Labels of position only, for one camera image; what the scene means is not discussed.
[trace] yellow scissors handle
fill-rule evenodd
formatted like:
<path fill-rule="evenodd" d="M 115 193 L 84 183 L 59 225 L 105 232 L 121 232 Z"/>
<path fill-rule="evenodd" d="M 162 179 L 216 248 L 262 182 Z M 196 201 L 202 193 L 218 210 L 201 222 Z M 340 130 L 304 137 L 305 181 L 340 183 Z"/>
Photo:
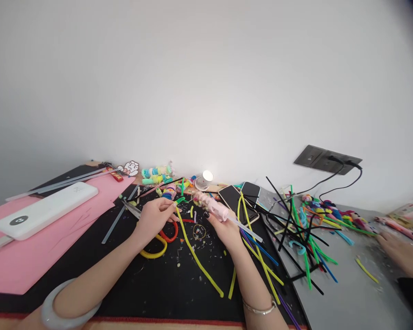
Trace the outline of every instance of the yellow scissors handle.
<path fill-rule="evenodd" d="M 156 259 L 156 258 L 159 258 L 159 257 L 161 257 L 161 256 L 165 253 L 165 251 L 167 250 L 167 242 L 166 242 L 162 237 L 160 237 L 159 235 L 156 235 L 155 237 L 156 237 L 159 241 L 162 242 L 162 244 L 164 245 L 164 248 L 162 249 L 161 252 L 158 252 L 158 253 L 149 253 L 149 252 L 147 252 L 147 251 L 142 250 L 141 252 L 139 252 L 139 254 L 140 254 L 141 256 L 143 256 L 144 258 L 147 258 L 147 259 Z"/>

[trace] white power bank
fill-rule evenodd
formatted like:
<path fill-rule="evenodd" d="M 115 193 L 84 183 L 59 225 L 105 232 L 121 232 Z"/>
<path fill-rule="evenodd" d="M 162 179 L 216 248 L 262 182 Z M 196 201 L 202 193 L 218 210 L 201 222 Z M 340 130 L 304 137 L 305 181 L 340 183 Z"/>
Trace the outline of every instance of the white power bank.
<path fill-rule="evenodd" d="M 98 189 L 83 182 L 41 199 L 0 219 L 0 231 L 18 241 L 30 238 L 57 219 L 98 194 Z"/>

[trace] charging cable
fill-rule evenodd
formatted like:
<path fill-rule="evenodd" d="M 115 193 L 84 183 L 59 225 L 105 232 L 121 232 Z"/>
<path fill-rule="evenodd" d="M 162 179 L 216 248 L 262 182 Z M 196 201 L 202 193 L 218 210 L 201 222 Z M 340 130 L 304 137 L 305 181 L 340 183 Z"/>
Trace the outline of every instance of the charging cable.
<path fill-rule="evenodd" d="M 14 241 L 14 238 L 10 236 L 2 236 L 0 238 L 0 248 L 7 245 L 8 243 L 11 243 L 12 241 Z"/>
<path fill-rule="evenodd" d="M 338 189 L 348 188 L 348 187 L 352 186 L 353 184 L 355 184 L 355 183 L 361 178 L 361 176 L 362 176 L 362 167 L 361 167 L 361 166 L 359 166 L 358 164 L 352 162 L 351 160 L 347 160 L 347 161 L 345 162 L 345 165 L 350 165 L 350 166 L 356 167 L 358 170 L 360 170 L 361 172 L 360 172 L 358 178 L 357 178 L 355 181 L 353 181 L 352 183 L 350 183 L 348 186 L 340 187 L 340 188 L 335 188 L 335 189 L 332 189 L 332 190 L 330 190 L 330 191 L 328 191 L 328 192 L 325 192 L 325 193 L 321 194 L 321 195 L 320 195 L 320 201 L 322 201 L 322 199 L 321 199 L 321 196 L 322 196 L 322 195 L 331 193 L 332 191 L 335 191 L 335 190 L 338 190 Z"/>
<path fill-rule="evenodd" d="M 306 192 L 308 192 L 309 190 L 312 190 L 313 188 L 315 188 L 316 186 L 318 186 L 319 184 L 321 184 L 321 183 L 323 183 L 323 182 L 326 182 L 327 180 L 332 179 L 336 174 L 338 174 L 339 172 L 341 172 L 341 171 L 344 169 L 344 166 L 345 166 L 345 165 L 344 165 L 344 162 L 343 162 L 342 160 L 336 158 L 335 156 L 329 156 L 327 159 L 328 159 L 328 160 L 335 161 L 335 162 L 341 164 L 341 168 L 340 168 L 339 170 L 337 170 L 334 174 L 332 174 L 331 176 L 329 176 L 328 178 L 326 178 L 326 179 L 324 179 L 324 180 L 322 180 L 322 181 L 319 181 L 319 182 L 318 182 L 317 184 L 315 184 L 312 188 L 309 188 L 309 189 L 304 190 L 304 191 L 301 191 L 301 192 L 294 193 L 292 196 L 290 196 L 290 197 L 287 199 L 287 201 L 289 201 L 289 200 L 290 200 L 293 196 L 295 196 L 295 195 L 300 195 L 300 194 L 302 194 L 302 193 L 306 193 Z"/>

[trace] person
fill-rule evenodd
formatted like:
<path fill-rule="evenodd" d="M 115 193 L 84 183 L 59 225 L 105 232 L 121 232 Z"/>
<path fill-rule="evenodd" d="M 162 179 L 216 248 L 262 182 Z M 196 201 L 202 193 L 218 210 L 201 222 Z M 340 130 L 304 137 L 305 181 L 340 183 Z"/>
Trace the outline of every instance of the person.
<path fill-rule="evenodd" d="M 399 287 L 413 310 L 413 244 L 383 231 L 376 236 L 388 256 L 407 274 L 397 280 Z"/>
<path fill-rule="evenodd" d="M 43 305 L 16 328 L 81 329 L 96 313 L 133 258 L 162 230 L 165 222 L 179 221 L 175 211 L 175 203 L 166 198 L 145 204 L 136 228 L 127 240 L 82 275 L 54 289 Z M 220 222 L 208 212 L 205 216 L 233 260 L 244 300 L 247 329 L 289 329 L 243 245 L 238 226 L 231 221 Z"/>

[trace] smartphone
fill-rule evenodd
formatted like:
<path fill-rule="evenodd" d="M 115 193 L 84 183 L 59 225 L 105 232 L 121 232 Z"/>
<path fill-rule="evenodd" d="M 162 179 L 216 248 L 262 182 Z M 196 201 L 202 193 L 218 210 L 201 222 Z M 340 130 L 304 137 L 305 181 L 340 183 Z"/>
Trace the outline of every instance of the smartphone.
<path fill-rule="evenodd" d="M 240 192 L 234 186 L 227 186 L 218 192 L 220 198 L 223 200 L 226 206 L 237 215 L 237 209 L 239 207 L 239 199 L 240 199 Z M 250 221 L 256 220 L 254 216 L 254 212 L 252 210 L 248 210 L 248 216 Z M 243 205 L 240 205 L 240 221 L 243 224 L 246 224 L 246 217 Z"/>
<path fill-rule="evenodd" d="M 219 190 L 218 194 L 226 206 L 237 214 L 240 199 L 239 191 L 234 186 L 227 186 Z"/>
<path fill-rule="evenodd" d="M 250 182 L 244 182 L 242 186 L 242 193 L 245 199 L 249 200 L 253 204 L 257 204 L 258 198 L 260 196 L 261 188 L 258 185 Z"/>

